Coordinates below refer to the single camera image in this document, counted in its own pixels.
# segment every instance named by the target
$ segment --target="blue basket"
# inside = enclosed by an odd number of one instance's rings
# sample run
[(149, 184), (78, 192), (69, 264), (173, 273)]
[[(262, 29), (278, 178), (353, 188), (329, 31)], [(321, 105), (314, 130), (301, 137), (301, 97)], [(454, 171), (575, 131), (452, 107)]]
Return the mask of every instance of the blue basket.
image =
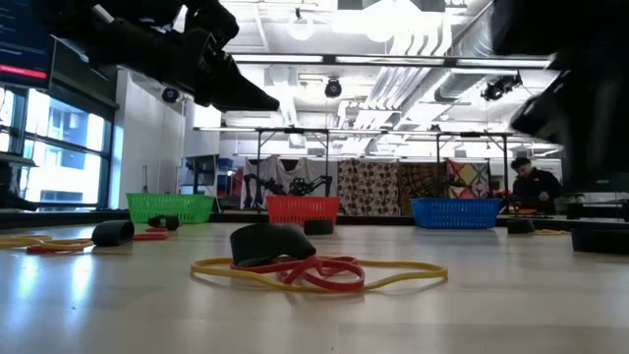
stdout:
[(489, 229), (495, 226), (500, 200), (413, 199), (418, 226), (439, 229)]

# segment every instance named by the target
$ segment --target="red basket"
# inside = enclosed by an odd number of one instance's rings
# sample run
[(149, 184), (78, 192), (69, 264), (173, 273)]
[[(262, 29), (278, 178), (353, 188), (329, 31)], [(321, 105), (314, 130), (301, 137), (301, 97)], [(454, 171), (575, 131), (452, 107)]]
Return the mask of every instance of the red basket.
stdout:
[(338, 197), (266, 197), (268, 221), (276, 223), (298, 223), (304, 226), (306, 220), (332, 220), (341, 204)]

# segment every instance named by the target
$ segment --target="man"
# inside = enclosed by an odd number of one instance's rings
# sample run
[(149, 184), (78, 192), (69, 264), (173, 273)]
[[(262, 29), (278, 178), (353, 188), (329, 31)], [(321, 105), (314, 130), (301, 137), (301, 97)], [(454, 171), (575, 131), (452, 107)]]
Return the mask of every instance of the man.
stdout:
[(513, 195), (520, 206), (554, 214), (554, 200), (561, 193), (561, 184), (552, 173), (533, 167), (526, 157), (516, 158), (511, 162), (511, 168), (518, 172), (513, 182)]

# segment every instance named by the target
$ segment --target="hair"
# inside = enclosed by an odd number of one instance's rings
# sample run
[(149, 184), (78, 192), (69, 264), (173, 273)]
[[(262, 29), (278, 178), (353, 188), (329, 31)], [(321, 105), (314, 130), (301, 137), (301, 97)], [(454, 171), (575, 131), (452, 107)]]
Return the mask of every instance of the hair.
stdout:
[(526, 157), (518, 157), (511, 162), (511, 168), (518, 169), (524, 165), (531, 164), (531, 160)]

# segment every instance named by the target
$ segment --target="screen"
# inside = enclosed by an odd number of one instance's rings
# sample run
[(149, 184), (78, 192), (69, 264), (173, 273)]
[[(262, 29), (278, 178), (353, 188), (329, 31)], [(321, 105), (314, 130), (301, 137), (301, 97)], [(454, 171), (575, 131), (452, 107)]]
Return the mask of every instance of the screen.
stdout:
[(48, 89), (54, 45), (30, 0), (0, 1), (0, 83)]

